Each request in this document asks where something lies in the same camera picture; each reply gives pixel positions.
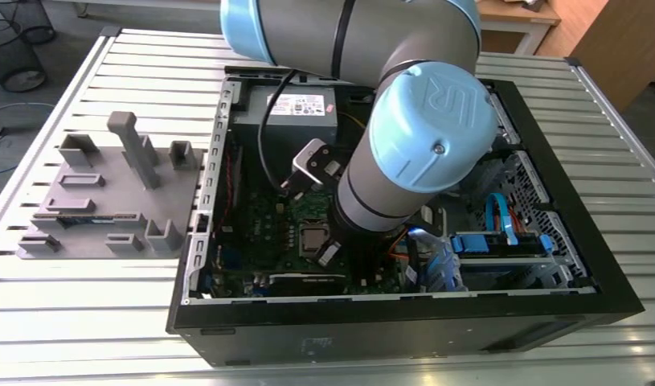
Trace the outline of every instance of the ur logo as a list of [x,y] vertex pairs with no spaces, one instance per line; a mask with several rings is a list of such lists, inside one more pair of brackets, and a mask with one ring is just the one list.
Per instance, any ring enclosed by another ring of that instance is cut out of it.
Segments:
[[452,125],[472,126],[477,90],[447,76],[436,76],[428,78],[424,100],[425,109],[433,109],[436,117],[441,116]]

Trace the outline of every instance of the pc case side panel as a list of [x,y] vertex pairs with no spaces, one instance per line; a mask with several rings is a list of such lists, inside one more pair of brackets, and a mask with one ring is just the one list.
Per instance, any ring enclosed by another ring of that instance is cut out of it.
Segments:
[[563,166],[548,145],[542,130],[512,82],[485,80],[493,89],[500,104],[520,137],[528,157],[536,168],[551,198],[552,210],[558,212],[566,231],[599,289],[599,299],[611,311],[639,313],[643,306],[630,282],[610,252],[587,207],[567,177]]
[[177,332],[219,367],[524,351],[591,322],[591,317],[524,316],[183,328]]

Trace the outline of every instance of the black power cable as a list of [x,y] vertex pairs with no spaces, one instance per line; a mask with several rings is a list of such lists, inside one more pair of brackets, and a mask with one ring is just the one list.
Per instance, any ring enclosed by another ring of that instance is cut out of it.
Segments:
[[267,109],[264,110],[263,114],[263,119],[260,120],[259,124],[259,136],[257,136],[257,143],[259,143],[259,157],[260,157],[260,165],[263,166],[263,171],[264,175],[267,176],[267,180],[271,183],[271,186],[277,190],[281,191],[280,183],[276,181],[275,176],[272,175],[271,169],[267,166],[267,161],[264,160],[264,151],[263,151],[263,132],[264,132],[264,127],[267,126],[267,120],[271,118],[271,113],[272,109],[275,108],[275,103],[276,100],[280,97],[281,91],[284,91],[284,88],[288,85],[288,82],[292,80],[295,75],[297,74],[297,70],[291,70],[287,76],[281,79],[280,85],[276,86],[275,93],[272,94],[271,101],[267,103]]

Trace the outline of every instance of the green circuit board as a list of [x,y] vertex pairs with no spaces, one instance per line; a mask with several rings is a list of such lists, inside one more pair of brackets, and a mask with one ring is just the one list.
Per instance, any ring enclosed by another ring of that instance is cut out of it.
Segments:
[[233,245],[224,245],[221,255],[233,265],[225,267],[228,297],[248,296],[253,273],[328,273],[339,274],[351,283],[347,294],[391,294],[400,292],[399,269],[381,270],[376,285],[360,285],[351,279],[345,256],[328,269],[300,255],[299,229],[301,224],[327,225],[327,209],[331,197],[319,192],[308,193],[300,200],[252,192],[247,202],[235,211],[237,235]]

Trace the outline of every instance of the power supply label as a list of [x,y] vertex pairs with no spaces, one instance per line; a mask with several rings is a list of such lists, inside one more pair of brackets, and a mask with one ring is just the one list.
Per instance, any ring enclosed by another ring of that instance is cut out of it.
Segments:
[[305,117],[324,116],[324,96],[304,94],[281,94],[276,100],[271,115],[299,115]]

